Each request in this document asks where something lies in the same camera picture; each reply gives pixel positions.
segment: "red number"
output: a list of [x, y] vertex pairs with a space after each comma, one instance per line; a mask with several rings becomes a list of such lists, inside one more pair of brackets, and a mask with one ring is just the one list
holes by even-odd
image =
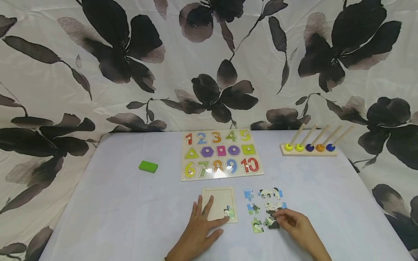
[[244, 167], [245, 173], [256, 173], [260, 169], [260, 165], [255, 158], [249, 158], [248, 161], [243, 159], [240, 163]]
[[191, 133], [186, 135], [187, 144], [191, 145]]

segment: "left hand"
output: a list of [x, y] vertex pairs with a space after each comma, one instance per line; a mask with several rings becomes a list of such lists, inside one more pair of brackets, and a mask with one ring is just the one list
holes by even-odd
[[189, 223], [173, 249], [170, 250], [166, 261], [190, 261], [206, 251], [224, 232], [223, 229], [215, 230], [206, 237], [209, 230], [219, 227], [229, 221], [229, 216], [208, 221], [209, 211], [213, 204], [213, 196], [210, 197], [202, 211], [202, 195], [193, 202]]

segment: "green block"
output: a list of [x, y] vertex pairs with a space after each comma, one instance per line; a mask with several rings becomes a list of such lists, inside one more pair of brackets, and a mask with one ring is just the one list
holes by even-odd
[[148, 161], [142, 161], [141, 164], [139, 164], [140, 170], [145, 170], [151, 173], [155, 173], [157, 171], [158, 165], [155, 163], [151, 163]]

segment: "white tablecloth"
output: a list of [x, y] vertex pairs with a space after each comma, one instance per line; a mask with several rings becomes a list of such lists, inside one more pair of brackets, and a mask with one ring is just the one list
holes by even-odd
[[[103, 138], [41, 261], [160, 261], [180, 237], [202, 188], [235, 188], [239, 222], [198, 260], [310, 260], [285, 231], [254, 234], [243, 190], [278, 186], [287, 206], [309, 217], [333, 260], [412, 260], [341, 151], [283, 157], [294, 131], [252, 132], [265, 174], [180, 181], [182, 133]], [[138, 170], [157, 163], [155, 174]]]

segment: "fabric backdrop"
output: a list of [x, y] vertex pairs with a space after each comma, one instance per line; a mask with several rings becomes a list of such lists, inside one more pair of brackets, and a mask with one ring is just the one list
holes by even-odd
[[104, 133], [302, 123], [355, 125], [340, 147], [418, 260], [417, 11], [0, 0], [0, 260], [38, 260]]

